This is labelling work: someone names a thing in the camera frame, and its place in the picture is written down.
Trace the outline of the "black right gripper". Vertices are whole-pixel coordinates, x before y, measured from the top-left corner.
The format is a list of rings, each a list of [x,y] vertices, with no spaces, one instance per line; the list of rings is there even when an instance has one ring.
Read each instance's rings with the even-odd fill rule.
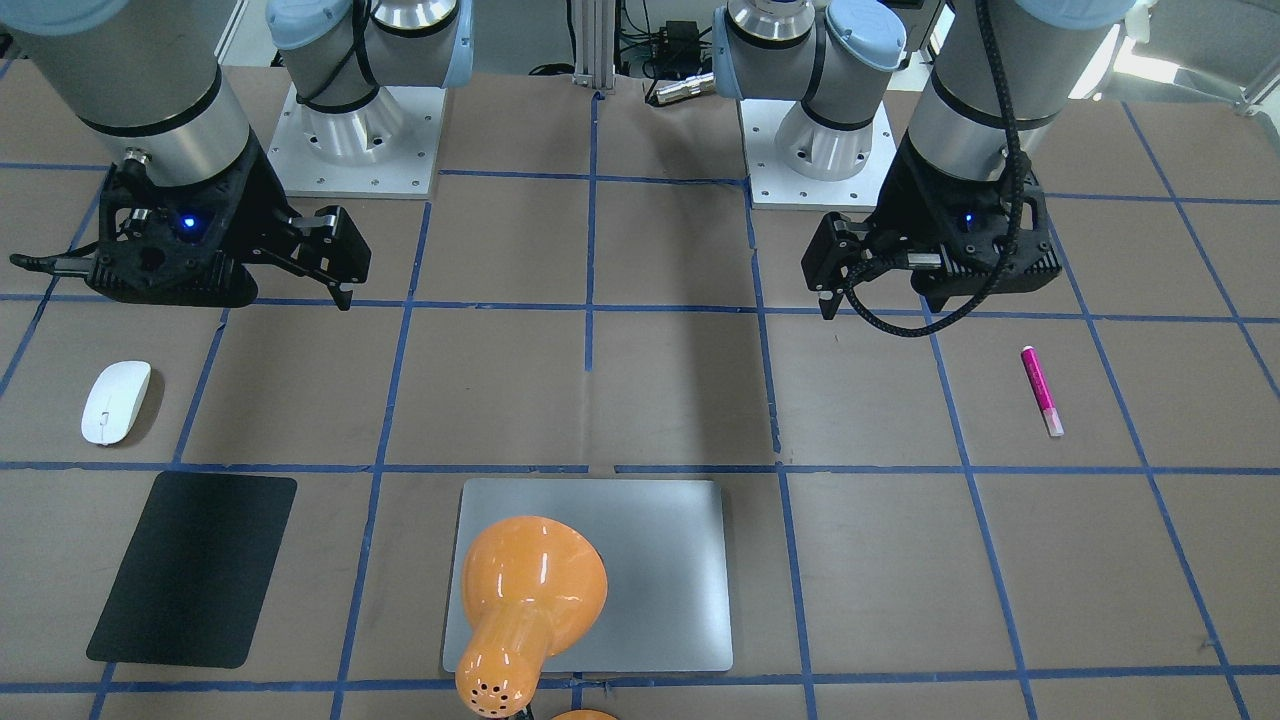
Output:
[[[156,182],[157,161],[128,147],[99,201],[96,241],[36,258],[14,252],[27,272],[81,278],[124,304],[243,307],[259,292],[250,264],[270,264],[323,284],[351,310],[369,279],[371,249],[340,206],[298,217],[256,136],[224,170],[193,184]]]

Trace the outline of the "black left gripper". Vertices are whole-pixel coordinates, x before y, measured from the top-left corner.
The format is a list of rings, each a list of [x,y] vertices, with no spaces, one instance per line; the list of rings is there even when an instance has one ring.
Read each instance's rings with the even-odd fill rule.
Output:
[[[911,287],[942,310],[952,297],[973,296],[995,272],[1009,232],[1010,182],[957,179],[933,168],[902,140],[869,222],[826,213],[801,260],[806,287],[818,295],[824,320],[845,296],[881,274],[876,254],[937,252],[941,265],[915,270]],[[1033,172],[1023,186],[1023,214],[1012,268],[995,293],[1034,292],[1060,277],[1043,190]]]

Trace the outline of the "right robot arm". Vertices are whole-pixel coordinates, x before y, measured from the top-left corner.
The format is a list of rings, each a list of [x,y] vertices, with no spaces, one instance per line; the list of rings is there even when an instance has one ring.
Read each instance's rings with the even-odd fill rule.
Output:
[[[14,254],[123,304],[243,307],[253,264],[323,284],[340,310],[372,252],[347,210],[291,196],[422,197],[436,100],[474,73],[471,1],[270,1],[292,100],[256,136],[192,1],[5,1],[3,26],[111,152],[99,237]]]

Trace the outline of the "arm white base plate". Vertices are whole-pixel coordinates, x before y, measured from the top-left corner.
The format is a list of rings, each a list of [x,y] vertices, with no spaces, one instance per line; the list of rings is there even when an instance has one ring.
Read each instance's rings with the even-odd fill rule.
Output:
[[[448,92],[384,87],[355,111],[326,114],[288,92],[268,156],[287,195],[428,200]]]
[[[764,209],[872,211],[896,154],[884,104],[877,108],[873,124],[861,131],[870,140],[869,147],[847,155],[858,164],[858,173],[845,179],[813,178],[796,170],[797,164],[813,159],[813,152],[800,147],[786,152],[778,141],[785,118],[795,105],[768,99],[739,104],[753,202]],[[796,155],[801,150],[805,158]]]

